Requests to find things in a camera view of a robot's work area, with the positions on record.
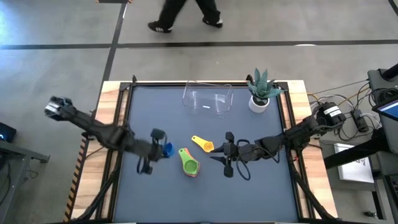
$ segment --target yellow measuring spoon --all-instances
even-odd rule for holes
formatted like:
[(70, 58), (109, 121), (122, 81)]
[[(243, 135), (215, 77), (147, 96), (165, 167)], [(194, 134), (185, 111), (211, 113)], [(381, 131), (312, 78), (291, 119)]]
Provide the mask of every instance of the yellow measuring spoon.
[(192, 141), (198, 144), (205, 152), (211, 152), (214, 150), (214, 145), (210, 141), (206, 141), (198, 136), (192, 136)]

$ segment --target clear plastic container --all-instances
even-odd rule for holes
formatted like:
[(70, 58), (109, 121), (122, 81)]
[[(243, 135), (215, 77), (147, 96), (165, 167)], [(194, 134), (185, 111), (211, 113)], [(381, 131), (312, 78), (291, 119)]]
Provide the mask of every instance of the clear plastic container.
[(225, 117), (231, 109), (233, 89), (231, 85), (215, 85), (188, 81), (182, 103), (196, 114), (215, 114)]

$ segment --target warning stripe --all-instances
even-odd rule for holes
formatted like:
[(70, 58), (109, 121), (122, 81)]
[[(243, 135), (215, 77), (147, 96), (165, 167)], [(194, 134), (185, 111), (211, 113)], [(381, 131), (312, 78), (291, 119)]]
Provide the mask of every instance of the warning stripe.
[(76, 160), (75, 171), (72, 177), (72, 186), (70, 187), (69, 197), (67, 201), (67, 207), (65, 208), (65, 214), (63, 217), (64, 222), (69, 222), (72, 217), (73, 206), (75, 205), (77, 190), (79, 188), (81, 171), (83, 170), (84, 166), (84, 159), (87, 154), (89, 140), (83, 138), (80, 143), (80, 150), (79, 155)]

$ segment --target person's leg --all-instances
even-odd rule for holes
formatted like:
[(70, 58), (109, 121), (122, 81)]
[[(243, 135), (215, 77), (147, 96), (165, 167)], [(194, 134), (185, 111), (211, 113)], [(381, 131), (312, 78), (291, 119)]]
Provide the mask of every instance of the person's leg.
[(156, 32), (171, 32), (175, 18), (187, 0), (165, 0), (159, 20), (148, 23), (150, 29)]
[(203, 22), (205, 24), (221, 28), (223, 26), (223, 21), (220, 19), (220, 11), (217, 10), (215, 0), (196, 0), (197, 4), (202, 11), (204, 18)]

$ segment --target concrete floor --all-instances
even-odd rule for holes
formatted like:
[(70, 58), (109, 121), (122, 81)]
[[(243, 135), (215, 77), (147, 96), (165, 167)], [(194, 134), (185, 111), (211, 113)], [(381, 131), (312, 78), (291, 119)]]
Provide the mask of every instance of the concrete floor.
[[(204, 25), (189, 1), (169, 35), (146, 27), (162, 2), (128, 5), (119, 43), (398, 39), (398, 17), (387, 0), (217, 0), (222, 30)], [(92, 0), (2, 0), (0, 44), (110, 44), (119, 11), (119, 4)], [(0, 122), (18, 130), (17, 145), (51, 155), (46, 166), (32, 163), (39, 176), (23, 185), (9, 223), (62, 221), (81, 130), (47, 119), (43, 109), (52, 95), (68, 96), (80, 110), (94, 109), (108, 54), (109, 49), (0, 50)], [(304, 80), (316, 92), (364, 80), (368, 70), (389, 68), (397, 58), (394, 44), (117, 49), (109, 79), (232, 80), (258, 67), (268, 68), (270, 78)], [(351, 96), (361, 85), (320, 96)], [(370, 107), (364, 102), (361, 109)], [(344, 129), (353, 133), (353, 123)], [(374, 210), (370, 192), (333, 189), (333, 196), (344, 220), (392, 223), (391, 214), (386, 221), (361, 214)]]

